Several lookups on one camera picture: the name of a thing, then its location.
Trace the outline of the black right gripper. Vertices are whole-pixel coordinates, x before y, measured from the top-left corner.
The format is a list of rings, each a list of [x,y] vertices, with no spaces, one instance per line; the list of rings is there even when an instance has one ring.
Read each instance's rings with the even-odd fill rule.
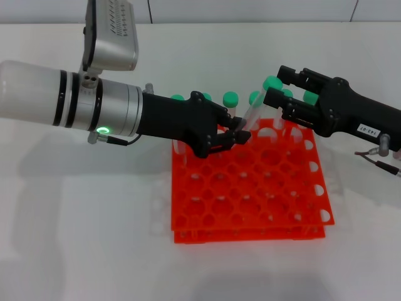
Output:
[[[401,110],[356,93],[342,78],[330,79],[307,68],[297,73],[295,69],[281,65],[277,77],[285,85],[319,94],[316,108],[320,120],[314,127],[316,134],[330,137],[335,132],[344,132],[377,145],[380,136],[387,134],[391,146],[401,146]],[[268,88],[263,103],[281,108],[285,120],[317,121],[314,106],[288,97],[281,90]]]

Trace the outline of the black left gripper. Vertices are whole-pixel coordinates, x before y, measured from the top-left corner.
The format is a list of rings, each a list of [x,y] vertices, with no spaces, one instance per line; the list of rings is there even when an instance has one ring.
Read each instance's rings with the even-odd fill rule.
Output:
[[[236,130],[241,117],[193,91],[187,100],[175,100],[149,93],[143,94],[142,115],[137,134],[178,140],[188,145],[199,158],[229,151],[244,145],[251,133]],[[228,129],[218,133],[218,126]]]

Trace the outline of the orange plastic test tube rack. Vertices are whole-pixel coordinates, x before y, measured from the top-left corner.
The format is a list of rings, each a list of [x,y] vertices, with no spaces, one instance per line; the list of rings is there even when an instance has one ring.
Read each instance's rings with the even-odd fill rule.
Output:
[[[250,141],[205,159],[172,154],[176,243],[312,240],[334,225],[310,129],[263,119]]]

